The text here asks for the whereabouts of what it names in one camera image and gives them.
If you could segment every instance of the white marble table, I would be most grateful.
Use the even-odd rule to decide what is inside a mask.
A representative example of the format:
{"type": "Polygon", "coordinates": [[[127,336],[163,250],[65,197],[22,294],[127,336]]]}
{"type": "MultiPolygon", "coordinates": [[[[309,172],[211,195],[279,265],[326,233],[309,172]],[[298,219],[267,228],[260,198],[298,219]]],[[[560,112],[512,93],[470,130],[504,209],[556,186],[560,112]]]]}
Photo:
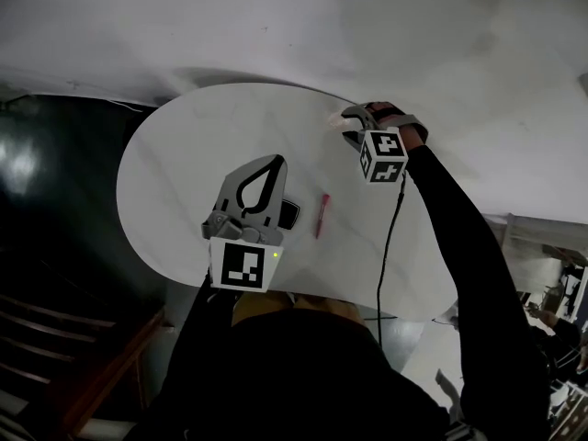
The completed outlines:
{"type": "MultiPolygon", "coordinates": [[[[224,177],[280,153],[288,163],[285,198],[301,212],[293,230],[284,231],[271,288],[375,307],[400,183],[364,184],[358,154],[340,133],[358,121],[333,125],[332,114],[347,106],[302,88],[238,84],[201,88],[159,108],[133,135],[119,169],[119,216],[132,247],[162,275],[200,286],[209,267],[200,224],[224,177]],[[316,240],[323,193],[331,202],[316,240]]],[[[381,298],[383,311],[412,321],[434,318],[457,298],[410,177],[381,298]]]]}

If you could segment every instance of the wall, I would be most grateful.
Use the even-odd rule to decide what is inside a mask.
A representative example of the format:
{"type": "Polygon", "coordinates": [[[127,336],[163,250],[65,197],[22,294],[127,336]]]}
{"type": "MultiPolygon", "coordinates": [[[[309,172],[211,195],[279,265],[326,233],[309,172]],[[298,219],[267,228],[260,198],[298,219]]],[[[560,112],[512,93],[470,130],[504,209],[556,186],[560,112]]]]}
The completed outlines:
{"type": "Polygon", "coordinates": [[[0,35],[0,80],[37,92],[390,99],[484,211],[588,222],[588,0],[0,0],[0,35]]]}

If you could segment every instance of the background person's arm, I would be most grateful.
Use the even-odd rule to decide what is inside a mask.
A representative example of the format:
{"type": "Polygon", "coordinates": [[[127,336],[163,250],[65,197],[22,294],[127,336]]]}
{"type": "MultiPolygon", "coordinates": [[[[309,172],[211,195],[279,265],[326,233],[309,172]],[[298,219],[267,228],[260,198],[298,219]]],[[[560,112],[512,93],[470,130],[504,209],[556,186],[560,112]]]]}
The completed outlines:
{"type": "Polygon", "coordinates": [[[407,166],[427,207],[459,298],[468,423],[490,439],[548,439],[549,384],[502,251],[473,203],[412,127],[401,128],[407,166]]]}

